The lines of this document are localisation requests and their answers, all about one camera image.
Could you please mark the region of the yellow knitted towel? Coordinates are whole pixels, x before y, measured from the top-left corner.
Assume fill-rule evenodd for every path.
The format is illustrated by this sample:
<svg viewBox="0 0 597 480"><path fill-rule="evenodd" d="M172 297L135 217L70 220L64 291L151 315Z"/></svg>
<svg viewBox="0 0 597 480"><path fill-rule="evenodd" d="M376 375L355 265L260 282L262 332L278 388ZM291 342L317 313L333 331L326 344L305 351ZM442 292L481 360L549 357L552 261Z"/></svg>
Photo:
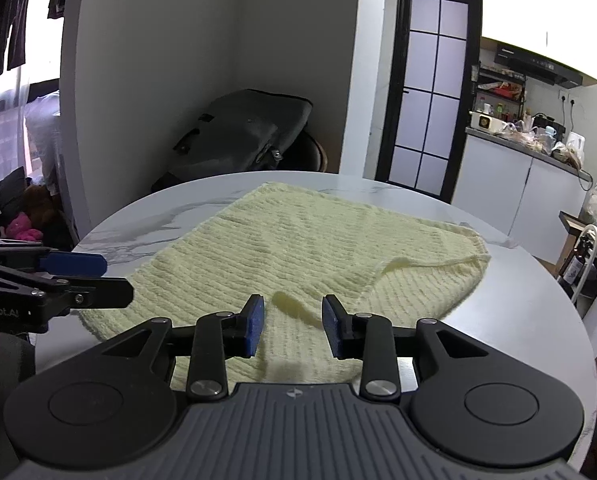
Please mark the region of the yellow knitted towel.
<svg viewBox="0 0 597 480"><path fill-rule="evenodd" d="M265 300L255 356L227 364L239 382L351 382L357 360L332 356L322 326L327 295L350 313L411 327L442 318L481 283L489 252L473 230L267 183L246 194L130 275L122 310L85 310L82 322L106 340L149 318L194 324L216 311Z"/></svg>

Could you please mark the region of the pink plush toy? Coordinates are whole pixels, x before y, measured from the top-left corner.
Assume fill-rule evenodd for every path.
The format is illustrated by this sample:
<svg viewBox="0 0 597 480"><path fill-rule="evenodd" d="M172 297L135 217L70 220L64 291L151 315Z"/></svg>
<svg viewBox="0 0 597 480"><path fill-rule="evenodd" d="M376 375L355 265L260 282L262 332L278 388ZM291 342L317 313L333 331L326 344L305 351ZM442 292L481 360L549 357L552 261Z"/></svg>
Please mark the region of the pink plush toy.
<svg viewBox="0 0 597 480"><path fill-rule="evenodd" d="M24 242L40 242L42 233L32 226L27 214L21 211L6 227L6 237L11 240L24 240Z"/></svg>

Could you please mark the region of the dark wooden chair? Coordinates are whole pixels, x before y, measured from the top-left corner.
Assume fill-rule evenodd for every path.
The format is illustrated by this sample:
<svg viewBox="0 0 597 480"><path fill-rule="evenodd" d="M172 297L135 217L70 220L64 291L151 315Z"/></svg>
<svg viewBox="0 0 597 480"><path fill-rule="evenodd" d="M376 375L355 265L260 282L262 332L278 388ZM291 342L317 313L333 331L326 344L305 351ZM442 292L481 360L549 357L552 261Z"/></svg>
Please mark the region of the dark wooden chair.
<svg viewBox="0 0 597 480"><path fill-rule="evenodd" d="M282 154L277 170L326 172L327 153L308 132L301 132L292 145Z"/></svg>

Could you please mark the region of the white lower kitchen cabinet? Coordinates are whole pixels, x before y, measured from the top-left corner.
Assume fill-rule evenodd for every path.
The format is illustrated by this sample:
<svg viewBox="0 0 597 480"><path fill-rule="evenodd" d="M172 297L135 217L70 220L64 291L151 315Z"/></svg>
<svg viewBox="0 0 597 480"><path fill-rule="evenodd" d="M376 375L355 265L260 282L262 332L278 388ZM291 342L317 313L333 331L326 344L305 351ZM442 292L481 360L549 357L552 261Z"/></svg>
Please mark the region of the white lower kitchen cabinet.
<svg viewBox="0 0 597 480"><path fill-rule="evenodd" d="M556 264L567 239L559 214L578 214L591 185L563 162L469 128L452 205Z"/></svg>

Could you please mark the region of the white kitchen cabinet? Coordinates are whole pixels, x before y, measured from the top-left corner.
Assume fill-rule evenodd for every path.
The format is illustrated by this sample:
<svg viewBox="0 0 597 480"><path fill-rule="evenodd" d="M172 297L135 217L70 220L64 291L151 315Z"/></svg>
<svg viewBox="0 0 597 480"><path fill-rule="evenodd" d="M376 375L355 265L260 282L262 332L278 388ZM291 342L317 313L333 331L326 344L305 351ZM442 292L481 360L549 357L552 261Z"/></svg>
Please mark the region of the white kitchen cabinet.
<svg viewBox="0 0 597 480"><path fill-rule="evenodd" d="M559 214L578 214L591 185L563 162L469 128L452 205L556 264L567 239Z"/></svg>
<svg viewBox="0 0 597 480"><path fill-rule="evenodd" d="M481 36L597 82L597 0L483 0Z"/></svg>

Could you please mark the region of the white rolling cart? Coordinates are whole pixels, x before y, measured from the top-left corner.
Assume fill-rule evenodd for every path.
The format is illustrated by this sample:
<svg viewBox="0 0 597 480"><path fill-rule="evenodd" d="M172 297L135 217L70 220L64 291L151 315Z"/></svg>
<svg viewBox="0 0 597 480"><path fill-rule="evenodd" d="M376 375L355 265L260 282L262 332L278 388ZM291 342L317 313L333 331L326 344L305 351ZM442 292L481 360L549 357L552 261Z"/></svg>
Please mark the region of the white rolling cart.
<svg viewBox="0 0 597 480"><path fill-rule="evenodd" d="M561 211L567 239L557 266L556 281L583 318L597 298L597 226L583 224Z"/></svg>

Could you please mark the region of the dark bag on chair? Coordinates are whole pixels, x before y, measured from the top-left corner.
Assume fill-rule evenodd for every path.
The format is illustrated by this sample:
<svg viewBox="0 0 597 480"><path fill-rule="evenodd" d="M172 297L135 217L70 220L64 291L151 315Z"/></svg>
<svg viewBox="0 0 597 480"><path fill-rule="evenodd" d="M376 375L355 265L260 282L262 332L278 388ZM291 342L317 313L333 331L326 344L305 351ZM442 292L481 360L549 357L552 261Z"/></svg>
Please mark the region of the dark bag on chair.
<svg viewBox="0 0 597 480"><path fill-rule="evenodd" d="M276 169L307 127L312 102L301 96L256 89L234 91L210 102L172 148L153 193L220 176Z"/></svg>

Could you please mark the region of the black framed glass door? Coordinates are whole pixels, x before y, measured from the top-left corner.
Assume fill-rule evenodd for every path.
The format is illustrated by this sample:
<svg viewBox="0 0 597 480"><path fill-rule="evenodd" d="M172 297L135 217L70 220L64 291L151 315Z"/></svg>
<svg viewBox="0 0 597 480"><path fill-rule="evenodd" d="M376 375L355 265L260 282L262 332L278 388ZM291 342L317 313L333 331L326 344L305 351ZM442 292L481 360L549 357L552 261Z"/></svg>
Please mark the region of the black framed glass door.
<svg viewBox="0 0 597 480"><path fill-rule="evenodd" d="M481 0L397 0L376 180L451 202L480 41Z"/></svg>

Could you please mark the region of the white electric kettle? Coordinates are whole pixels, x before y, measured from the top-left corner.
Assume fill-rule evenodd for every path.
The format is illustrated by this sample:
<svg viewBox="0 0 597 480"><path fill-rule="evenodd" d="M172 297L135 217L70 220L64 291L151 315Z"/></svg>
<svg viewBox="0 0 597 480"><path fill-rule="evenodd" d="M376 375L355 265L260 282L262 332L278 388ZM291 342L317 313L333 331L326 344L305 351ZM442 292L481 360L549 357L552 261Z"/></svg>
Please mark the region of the white electric kettle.
<svg viewBox="0 0 597 480"><path fill-rule="evenodd" d="M579 167L582 167L585 162L585 144L586 138L582 134L575 131L568 133L566 146L576 156Z"/></svg>

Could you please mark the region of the black kitchen spice rack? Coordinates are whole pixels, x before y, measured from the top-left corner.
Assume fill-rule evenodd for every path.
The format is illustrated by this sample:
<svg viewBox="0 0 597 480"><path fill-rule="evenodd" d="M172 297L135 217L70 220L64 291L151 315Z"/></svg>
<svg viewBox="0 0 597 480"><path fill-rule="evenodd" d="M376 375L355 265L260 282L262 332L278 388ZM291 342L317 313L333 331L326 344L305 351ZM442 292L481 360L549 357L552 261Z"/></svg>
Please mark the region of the black kitchen spice rack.
<svg viewBox="0 0 597 480"><path fill-rule="evenodd" d="M475 113L516 122L524 116L525 75L514 70L479 63L473 66L473 107Z"/></svg>

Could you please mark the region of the black range hood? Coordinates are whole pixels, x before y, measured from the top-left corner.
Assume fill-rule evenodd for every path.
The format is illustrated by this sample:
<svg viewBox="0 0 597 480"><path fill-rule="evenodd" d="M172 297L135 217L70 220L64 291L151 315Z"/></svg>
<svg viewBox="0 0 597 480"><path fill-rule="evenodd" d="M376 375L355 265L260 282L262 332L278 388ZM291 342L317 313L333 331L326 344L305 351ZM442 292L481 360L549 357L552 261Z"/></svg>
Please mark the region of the black range hood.
<svg viewBox="0 0 597 480"><path fill-rule="evenodd" d="M583 84L583 75L577 70L509 44L497 44L495 62L550 86L572 89Z"/></svg>

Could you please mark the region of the white upper kitchen cabinet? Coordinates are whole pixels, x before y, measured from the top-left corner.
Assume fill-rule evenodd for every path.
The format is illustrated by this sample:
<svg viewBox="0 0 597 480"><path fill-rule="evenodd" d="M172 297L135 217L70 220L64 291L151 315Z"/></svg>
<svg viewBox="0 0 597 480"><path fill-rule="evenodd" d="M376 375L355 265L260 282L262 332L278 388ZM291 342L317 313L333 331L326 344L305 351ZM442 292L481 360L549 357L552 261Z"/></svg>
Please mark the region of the white upper kitchen cabinet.
<svg viewBox="0 0 597 480"><path fill-rule="evenodd" d="M597 82L597 0L483 0L481 36Z"/></svg>

